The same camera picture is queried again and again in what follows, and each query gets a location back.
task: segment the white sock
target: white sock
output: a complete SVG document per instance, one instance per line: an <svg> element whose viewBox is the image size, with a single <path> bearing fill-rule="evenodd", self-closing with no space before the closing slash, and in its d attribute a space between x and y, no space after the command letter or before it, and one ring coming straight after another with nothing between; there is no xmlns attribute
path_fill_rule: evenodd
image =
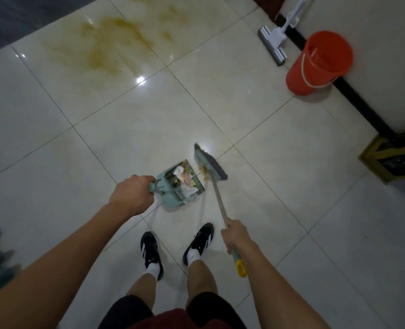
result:
<svg viewBox="0 0 405 329"><path fill-rule="evenodd" d="M158 279L158 275L160 274L160 265L158 263L150 263L148 268L146 269L147 274L151 274Z"/></svg>
<svg viewBox="0 0 405 329"><path fill-rule="evenodd" d="M195 248L191 248L187 252L186 258L187 258L187 265L190 266L193 261L201 259L200 252Z"/></svg>

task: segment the teal dustpan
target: teal dustpan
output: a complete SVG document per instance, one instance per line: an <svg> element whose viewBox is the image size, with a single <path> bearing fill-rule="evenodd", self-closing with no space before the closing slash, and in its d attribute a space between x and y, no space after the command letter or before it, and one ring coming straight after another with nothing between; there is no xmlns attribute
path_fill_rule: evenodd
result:
<svg viewBox="0 0 405 329"><path fill-rule="evenodd" d="M179 165L183 166L187 170L187 173L192 175L192 180L195 182L195 187L198 189L198 191L190 197L184 197L183 193L180 192L178 188L179 186L174 184L176 176L173 172ZM157 176L157 180L149 185L149 191L151 193L160 194L163 198L163 203L168 207L177 207L191 202L194 198L203 193L204 190L203 185L187 160L184 160L160 173Z"/></svg>

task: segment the bucket handle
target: bucket handle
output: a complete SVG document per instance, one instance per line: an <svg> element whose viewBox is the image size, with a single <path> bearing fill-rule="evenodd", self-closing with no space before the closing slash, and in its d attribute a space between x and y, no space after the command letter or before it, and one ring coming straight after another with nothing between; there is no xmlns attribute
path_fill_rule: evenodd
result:
<svg viewBox="0 0 405 329"><path fill-rule="evenodd" d="M325 84L325 85L312 85L312 84L310 84L310 83L306 80L305 71L304 71L304 68L303 68L303 67L304 67L304 63L305 63L305 57L306 57L306 53L303 53L303 57L302 57L302 77L303 77L303 80L305 81L306 85L310 86L311 88L321 89L321 88L325 88L325 87L328 86L329 84L332 84L332 82L334 82L334 81L338 78L338 76L337 76L337 77L334 77L329 83L327 83L327 84Z"/></svg>

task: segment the red shirt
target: red shirt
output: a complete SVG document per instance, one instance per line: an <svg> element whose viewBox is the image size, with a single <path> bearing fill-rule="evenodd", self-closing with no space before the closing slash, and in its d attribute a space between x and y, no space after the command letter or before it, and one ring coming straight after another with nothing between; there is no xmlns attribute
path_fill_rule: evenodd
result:
<svg viewBox="0 0 405 329"><path fill-rule="evenodd" d="M186 311L176 308L152 318L147 318L130 327L131 329L198 329L187 315ZM213 319L207 322L203 329L232 329L227 323Z"/></svg>

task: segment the flat mop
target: flat mop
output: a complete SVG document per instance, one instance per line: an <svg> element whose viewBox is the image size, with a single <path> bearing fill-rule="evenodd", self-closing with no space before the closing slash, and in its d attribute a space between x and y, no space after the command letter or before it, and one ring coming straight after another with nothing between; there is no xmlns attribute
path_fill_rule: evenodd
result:
<svg viewBox="0 0 405 329"><path fill-rule="evenodd" d="M200 171L204 175L210 174L212 177L213 188L215 188L216 199L218 200L222 219L224 220L225 228L228 228L227 212L225 211L224 204L222 203L221 194L219 193L217 185L219 180L227 180L228 175L224 172L216 159L201 149L197 143L195 143L195 160L200 167ZM242 278L246 277L247 271L245 270L244 261L235 249L232 249L232 256L234 265L236 266L236 271L238 271L238 276Z"/></svg>
<svg viewBox="0 0 405 329"><path fill-rule="evenodd" d="M286 28L296 18L300 10L302 10L306 1L307 0L300 0L298 4L296 4L294 10L291 11L287 16L285 25L283 25L283 27L276 27L270 32L268 27L264 25L257 32L260 40L262 40L266 46L266 49L268 49L278 66L284 65L288 57L282 48L282 44L286 40Z"/></svg>

